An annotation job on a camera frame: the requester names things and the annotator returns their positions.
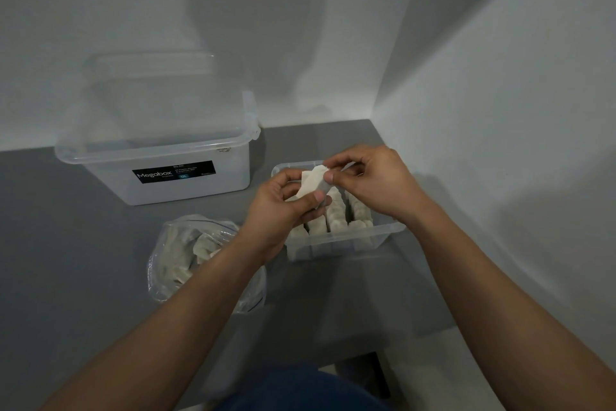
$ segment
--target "person's left arm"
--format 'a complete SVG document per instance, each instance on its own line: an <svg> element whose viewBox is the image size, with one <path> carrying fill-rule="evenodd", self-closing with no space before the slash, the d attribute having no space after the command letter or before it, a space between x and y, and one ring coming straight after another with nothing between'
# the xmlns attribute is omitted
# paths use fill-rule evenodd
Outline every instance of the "person's left arm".
<svg viewBox="0 0 616 411"><path fill-rule="evenodd" d="M242 291L314 209L317 190L293 202L302 170L286 169L261 185L235 238L142 324L93 359L41 408L171 410L210 352Z"/></svg>

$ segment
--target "person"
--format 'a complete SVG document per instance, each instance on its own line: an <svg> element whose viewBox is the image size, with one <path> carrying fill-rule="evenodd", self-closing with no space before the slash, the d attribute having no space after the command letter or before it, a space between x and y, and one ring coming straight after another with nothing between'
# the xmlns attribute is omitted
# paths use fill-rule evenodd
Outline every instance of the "person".
<svg viewBox="0 0 616 411"><path fill-rule="evenodd" d="M422 191L395 150L360 145L323 164L330 168L326 181L417 237L466 344L506 409L616 410L612 370L498 269ZM320 190L285 202L297 193L301 171L286 169L262 184L235 239L42 409L173 409L257 268L280 252L294 226L324 213L324 207L314 210L320 202L331 203ZM384 408L335 376L302 368L266 376L219 409Z"/></svg>

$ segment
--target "blue clothing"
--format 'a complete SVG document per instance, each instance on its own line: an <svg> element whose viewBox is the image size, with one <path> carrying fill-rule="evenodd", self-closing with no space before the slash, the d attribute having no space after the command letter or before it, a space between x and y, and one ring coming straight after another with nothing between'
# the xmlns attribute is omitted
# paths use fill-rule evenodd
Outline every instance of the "blue clothing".
<svg viewBox="0 0 616 411"><path fill-rule="evenodd" d="M388 411L377 398L335 375L307 365L253 372L216 411Z"/></svg>

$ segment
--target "fingernail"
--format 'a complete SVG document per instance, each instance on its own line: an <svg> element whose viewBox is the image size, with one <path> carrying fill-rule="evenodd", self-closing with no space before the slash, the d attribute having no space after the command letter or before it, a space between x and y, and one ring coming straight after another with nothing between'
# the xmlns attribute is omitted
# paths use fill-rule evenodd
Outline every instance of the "fingernail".
<svg viewBox="0 0 616 411"><path fill-rule="evenodd" d="M325 198L325 193L320 189L315 190L313 194L315 198L317 199L317 202L322 202L323 199Z"/></svg>

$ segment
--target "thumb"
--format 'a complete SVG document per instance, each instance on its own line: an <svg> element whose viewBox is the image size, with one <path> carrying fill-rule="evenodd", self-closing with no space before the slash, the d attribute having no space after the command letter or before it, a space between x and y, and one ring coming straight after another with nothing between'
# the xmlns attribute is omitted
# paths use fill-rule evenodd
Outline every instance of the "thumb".
<svg viewBox="0 0 616 411"><path fill-rule="evenodd" d="M353 194L357 176L352 176L349 173L344 173L342 171L329 170L328 172L325 172L323 179L328 184L340 186L344 190L348 190L351 194Z"/></svg>
<svg viewBox="0 0 616 411"><path fill-rule="evenodd" d="M310 212L319 206L319 204L325 200L325 193L317 189L310 194L306 194L304 197L298 198L291 202L293 210L295 210L297 217L300 217L306 212Z"/></svg>

